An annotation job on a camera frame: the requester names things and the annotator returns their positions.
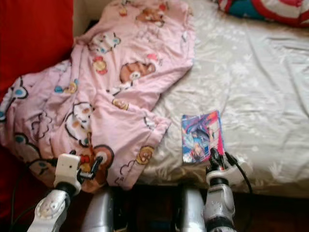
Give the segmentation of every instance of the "pillow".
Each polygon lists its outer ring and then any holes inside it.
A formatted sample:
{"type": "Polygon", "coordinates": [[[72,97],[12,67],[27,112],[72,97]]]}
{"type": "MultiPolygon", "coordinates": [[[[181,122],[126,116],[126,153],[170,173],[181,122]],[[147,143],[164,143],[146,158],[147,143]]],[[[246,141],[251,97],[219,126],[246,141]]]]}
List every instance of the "pillow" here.
{"type": "MultiPolygon", "coordinates": [[[[0,101],[15,79],[39,72],[70,55],[73,0],[0,1],[0,101]]],[[[7,221],[10,200],[24,165],[0,147],[0,219],[7,221]]],[[[19,185],[15,218],[46,190],[28,173],[19,185]]]]}
{"type": "Polygon", "coordinates": [[[15,79],[65,59],[73,43],[73,0],[0,1],[0,101],[15,79]]]}
{"type": "Polygon", "coordinates": [[[238,17],[309,27],[307,0],[219,0],[221,10],[238,17]]]}

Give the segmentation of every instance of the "red bow print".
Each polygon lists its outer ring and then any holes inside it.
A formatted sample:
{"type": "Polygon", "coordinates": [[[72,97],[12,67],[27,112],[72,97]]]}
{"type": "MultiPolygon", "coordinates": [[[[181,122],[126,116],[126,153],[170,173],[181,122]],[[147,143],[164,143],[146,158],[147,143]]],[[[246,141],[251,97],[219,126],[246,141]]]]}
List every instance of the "red bow print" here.
{"type": "Polygon", "coordinates": [[[81,163],[89,163],[90,157],[88,155],[81,155],[81,163]]]}

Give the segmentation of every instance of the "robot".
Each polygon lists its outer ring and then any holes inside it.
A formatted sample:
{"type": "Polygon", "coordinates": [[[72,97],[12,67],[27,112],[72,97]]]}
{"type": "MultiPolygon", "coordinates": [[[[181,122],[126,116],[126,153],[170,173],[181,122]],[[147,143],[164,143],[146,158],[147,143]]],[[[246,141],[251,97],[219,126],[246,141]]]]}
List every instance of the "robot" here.
{"type": "MultiPolygon", "coordinates": [[[[228,153],[225,157],[227,159],[219,155],[215,148],[211,149],[211,166],[206,170],[206,181],[210,186],[206,204],[199,189],[183,188],[179,231],[236,232],[233,223],[233,193],[229,185],[243,181],[244,173],[249,175],[252,168],[244,160],[236,160],[228,153]]],[[[60,155],[56,166],[55,189],[36,206],[35,217],[28,232],[59,231],[72,197],[80,192],[85,179],[95,177],[101,161],[102,157],[98,157],[91,172],[83,173],[79,168],[79,156],[60,155]]],[[[96,193],[87,210],[81,231],[113,232],[113,203],[111,188],[96,193]]]]}

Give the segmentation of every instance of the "wooden floor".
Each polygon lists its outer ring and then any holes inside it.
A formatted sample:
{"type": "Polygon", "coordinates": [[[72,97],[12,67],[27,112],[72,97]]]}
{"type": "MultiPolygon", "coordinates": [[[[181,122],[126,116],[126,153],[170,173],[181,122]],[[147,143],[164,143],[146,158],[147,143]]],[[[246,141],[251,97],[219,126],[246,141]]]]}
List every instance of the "wooden floor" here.
{"type": "MultiPolygon", "coordinates": [[[[170,217],[172,206],[169,202],[177,200],[177,191],[176,188],[146,187],[127,193],[123,199],[131,201],[134,206],[131,206],[130,214],[137,215],[132,217],[137,218],[134,232],[145,231],[146,218],[156,217],[156,214],[170,217]]],[[[91,196],[85,193],[76,197],[61,231],[78,231],[85,213],[81,208],[86,208],[90,199],[91,196]]],[[[309,200],[258,195],[250,200],[248,194],[234,194],[234,199],[238,232],[242,232],[248,219],[250,204],[253,206],[253,220],[248,232],[309,232],[309,200]]]]}

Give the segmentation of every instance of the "red white blue pillow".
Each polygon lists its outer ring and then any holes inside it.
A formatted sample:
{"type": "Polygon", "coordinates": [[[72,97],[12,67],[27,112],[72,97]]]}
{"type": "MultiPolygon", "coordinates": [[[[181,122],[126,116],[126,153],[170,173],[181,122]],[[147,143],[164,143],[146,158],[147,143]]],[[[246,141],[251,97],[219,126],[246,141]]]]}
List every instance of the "red white blue pillow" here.
{"type": "Polygon", "coordinates": [[[309,27],[309,0],[219,0],[231,15],[273,20],[294,27],[309,27]]]}

